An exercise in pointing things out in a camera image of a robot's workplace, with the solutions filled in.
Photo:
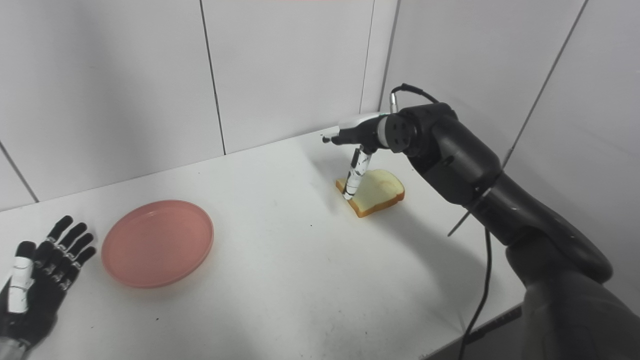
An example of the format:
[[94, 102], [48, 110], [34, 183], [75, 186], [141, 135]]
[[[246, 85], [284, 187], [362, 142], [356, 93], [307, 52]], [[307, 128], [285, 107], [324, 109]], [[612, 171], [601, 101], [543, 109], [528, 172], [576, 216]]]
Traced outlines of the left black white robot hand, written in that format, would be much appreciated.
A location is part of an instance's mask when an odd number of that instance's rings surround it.
[[83, 266], [96, 254], [86, 223], [65, 215], [45, 239], [18, 244], [1, 288], [3, 360], [23, 360], [50, 335], [58, 311]]

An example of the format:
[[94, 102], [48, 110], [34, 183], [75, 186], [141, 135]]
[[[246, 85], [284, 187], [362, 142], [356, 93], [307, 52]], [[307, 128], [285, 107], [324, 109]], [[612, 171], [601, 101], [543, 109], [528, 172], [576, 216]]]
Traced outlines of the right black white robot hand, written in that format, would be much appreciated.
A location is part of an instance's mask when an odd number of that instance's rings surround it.
[[379, 149], [388, 148], [385, 139], [385, 125], [388, 116], [387, 112], [359, 114], [354, 118], [341, 121], [338, 124], [337, 132], [322, 135], [324, 144], [357, 145], [342, 190], [342, 196], [345, 200], [354, 198], [370, 168], [373, 154]]

